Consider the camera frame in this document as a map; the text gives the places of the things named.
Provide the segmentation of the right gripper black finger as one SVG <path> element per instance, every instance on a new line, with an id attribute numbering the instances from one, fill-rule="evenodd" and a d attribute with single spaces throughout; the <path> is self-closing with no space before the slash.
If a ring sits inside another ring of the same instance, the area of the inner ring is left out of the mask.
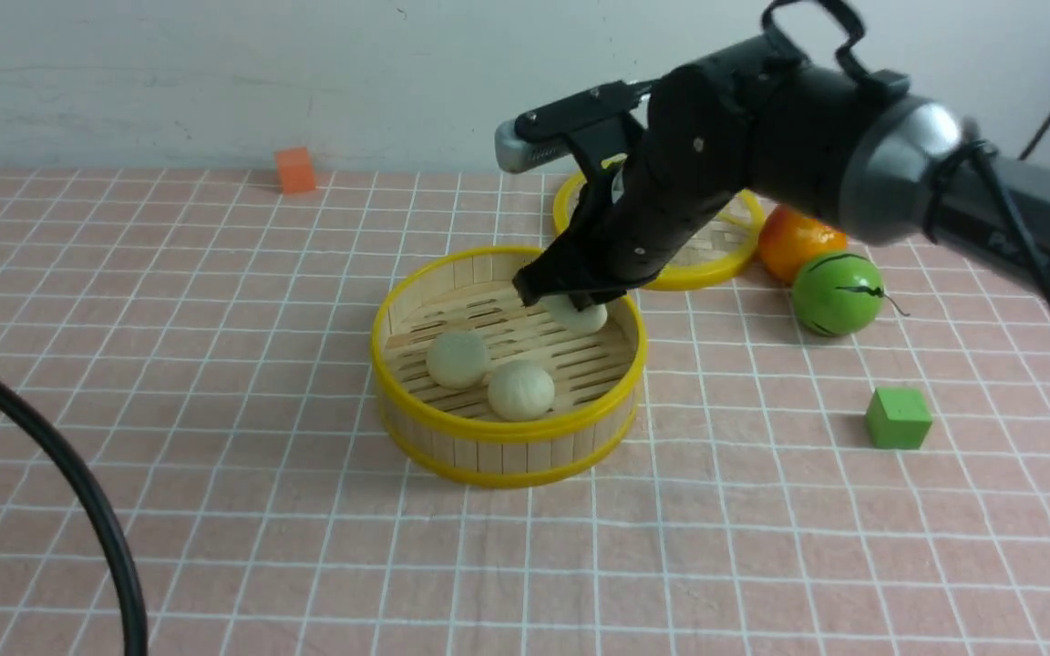
<path id="1" fill-rule="evenodd" d="M 571 293 L 571 287 L 561 275 L 549 270 L 519 270 L 512 278 L 512 285 L 524 306 L 534 306 L 550 296 Z"/>
<path id="2" fill-rule="evenodd" d="M 574 310 L 582 312 L 592 306 L 604 306 L 628 295 L 626 288 L 605 288 L 605 290 L 572 291 L 567 294 Z"/>

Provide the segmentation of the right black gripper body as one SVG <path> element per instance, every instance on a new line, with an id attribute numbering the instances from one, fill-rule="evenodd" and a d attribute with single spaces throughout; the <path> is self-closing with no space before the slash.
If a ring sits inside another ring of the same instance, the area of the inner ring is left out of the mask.
<path id="1" fill-rule="evenodd" d="M 644 136 L 628 154 L 582 171 L 574 220 L 525 270 L 572 291 L 646 285 L 749 182 L 753 117 L 733 64 L 684 64 L 655 80 Z"/>

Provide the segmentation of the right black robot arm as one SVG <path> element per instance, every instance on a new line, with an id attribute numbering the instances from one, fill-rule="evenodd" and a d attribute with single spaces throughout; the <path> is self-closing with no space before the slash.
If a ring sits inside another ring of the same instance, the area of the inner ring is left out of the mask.
<path id="1" fill-rule="evenodd" d="M 497 141 L 508 173 L 570 154 L 587 179 L 570 225 L 514 275 L 525 304 L 604 304 L 649 285 L 741 191 L 857 241 L 920 233 L 1033 281 L 981 179 L 973 130 L 901 77 L 818 67 L 762 36 L 530 109 Z"/>

